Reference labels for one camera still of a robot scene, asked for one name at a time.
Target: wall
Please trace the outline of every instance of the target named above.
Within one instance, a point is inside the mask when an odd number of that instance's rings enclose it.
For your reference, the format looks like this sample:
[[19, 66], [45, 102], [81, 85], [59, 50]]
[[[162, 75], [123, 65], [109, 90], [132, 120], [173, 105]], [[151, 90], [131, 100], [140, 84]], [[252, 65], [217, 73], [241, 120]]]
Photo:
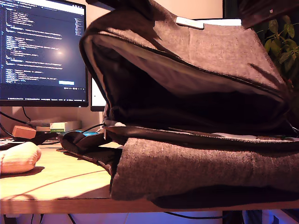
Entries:
[[[72, 0], [76, 3], [85, 4], [85, 0]], [[221, 18], [222, 17], [222, 0], [157, 0], [157, 2], [174, 14], [190, 19], [199, 18]], [[87, 25], [98, 17], [109, 11], [100, 7], [91, 5], [86, 6]], [[68, 120], [81, 120], [83, 128], [90, 127], [101, 121], [101, 112], [91, 112], [87, 108], [48, 108], [48, 107], [26, 107], [27, 115], [31, 119], [48, 119], [53, 117], [62, 117]], [[21, 107], [1, 107], [1, 111], [18, 119], [26, 120]], [[1, 116], [2, 125], [12, 131], [17, 122]]]

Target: monitor bezel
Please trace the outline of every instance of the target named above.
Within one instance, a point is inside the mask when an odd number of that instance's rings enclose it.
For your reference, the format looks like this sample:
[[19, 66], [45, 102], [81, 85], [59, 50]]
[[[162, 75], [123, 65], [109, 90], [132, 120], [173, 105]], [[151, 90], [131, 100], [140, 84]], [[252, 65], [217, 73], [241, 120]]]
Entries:
[[[55, 2], [61, 3], [70, 3], [76, 4], [78, 6], [82, 6], [84, 9], [84, 31], [86, 30], [86, 5], [66, 1], [66, 0], [53, 0]], [[89, 105], [89, 97], [88, 97], [88, 75], [87, 68], [85, 67], [85, 89], [86, 89], [86, 101], [40, 101], [40, 100], [1, 100], [0, 106], [30, 106], [30, 107], [88, 107]]]

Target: white tag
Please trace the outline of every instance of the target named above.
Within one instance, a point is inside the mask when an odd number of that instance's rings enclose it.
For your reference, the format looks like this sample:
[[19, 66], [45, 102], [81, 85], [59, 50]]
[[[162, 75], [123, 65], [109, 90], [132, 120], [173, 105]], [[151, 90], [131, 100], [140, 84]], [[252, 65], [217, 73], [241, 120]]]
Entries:
[[192, 27], [195, 29], [204, 29], [204, 23], [201, 21], [189, 20], [183, 17], [177, 17], [176, 23], [181, 26]]

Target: cable on floor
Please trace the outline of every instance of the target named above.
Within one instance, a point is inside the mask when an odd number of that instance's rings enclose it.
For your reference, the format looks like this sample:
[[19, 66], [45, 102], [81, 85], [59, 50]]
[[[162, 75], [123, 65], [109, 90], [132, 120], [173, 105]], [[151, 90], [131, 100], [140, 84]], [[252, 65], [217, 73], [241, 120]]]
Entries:
[[76, 224], [76, 223], [75, 223], [75, 220], [73, 219], [73, 217], [72, 217], [70, 214], [68, 214], [68, 216], [70, 217], [71, 222], [72, 222], [73, 224]]
[[173, 213], [173, 212], [165, 212], [166, 214], [172, 215], [172, 216], [177, 216], [177, 217], [181, 217], [181, 218], [188, 218], [188, 219], [196, 219], [196, 220], [205, 220], [205, 219], [222, 219], [222, 218], [226, 218], [228, 217], [228, 215], [230, 215], [230, 212], [224, 216], [214, 216], [214, 217], [191, 217], [191, 216], [184, 216], [184, 215], [180, 215], [177, 213]]
[[42, 224], [42, 222], [43, 222], [43, 214], [41, 214], [41, 218], [39, 220], [39, 224]]

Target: black cable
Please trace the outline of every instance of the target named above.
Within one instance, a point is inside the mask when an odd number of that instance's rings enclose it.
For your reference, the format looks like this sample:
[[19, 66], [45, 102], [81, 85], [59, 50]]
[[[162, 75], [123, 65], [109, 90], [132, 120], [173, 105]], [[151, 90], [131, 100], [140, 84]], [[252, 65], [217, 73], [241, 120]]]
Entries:
[[22, 108], [23, 108], [23, 112], [24, 112], [25, 117], [28, 118], [28, 119], [29, 119], [29, 122], [30, 122], [31, 119], [30, 119], [30, 117], [27, 116], [27, 114], [26, 114], [26, 112], [25, 112], [25, 108], [24, 108], [23, 106], [22, 106]]
[[11, 137], [14, 137], [11, 133], [9, 133], [4, 127], [3, 127], [3, 125], [0, 123], [0, 128], [6, 133], [6, 134], [8, 134], [9, 136], [11, 136]]
[[87, 132], [87, 131], [89, 131], [90, 129], [93, 129], [93, 128], [95, 128], [95, 127], [99, 127], [99, 126], [102, 126], [102, 125], [103, 125], [103, 124], [98, 124], [98, 125], [92, 126], [92, 127], [88, 128], [88, 129], [86, 129], [85, 131], [83, 131], [82, 133]]
[[72, 217], [70, 214], [68, 214], [68, 216], [70, 217], [71, 222], [72, 222], [73, 224], [76, 224], [75, 221], [74, 221], [74, 219], [73, 219], [73, 217]]
[[184, 216], [184, 215], [180, 215], [177, 213], [173, 213], [173, 212], [165, 212], [166, 214], [172, 215], [172, 216], [177, 216], [177, 217], [181, 217], [181, 218], [188, 218], [188, 219], [197, 219], [197, 220], [204, 220], [204, 219], [222, 219], [222, 218], [226, 218], [230, 212], [224, 216], [214, 216], [214, 217], [191, 217], [191, 216]]
[[41, 218], [39, 220], [39, 224], [42, 224], [42, 222], [43, 222], [43, 214], [41, 214]]
[[14, 120], [14, 121], [17, 121], [17, 122], [19, 122], [19, 123], [21, 123], [21, 124], [25, 124], [25, 125], [28, 124], [28, 123], [25, 122], [25, 121], [22, 121], [22, 120], [19, 120], [19, 119], [10, 117], [9, 115], [7, 115], [7, 114], [5, 114], [5, 113], [3, 113], [3, 112], [1, 112], [1, 111], [0, 111], [0, 114], [3, 115], [4, 117], [7, 117], [7, 118], [9, 118], [9, 119], [11, 119], [11, 120]]

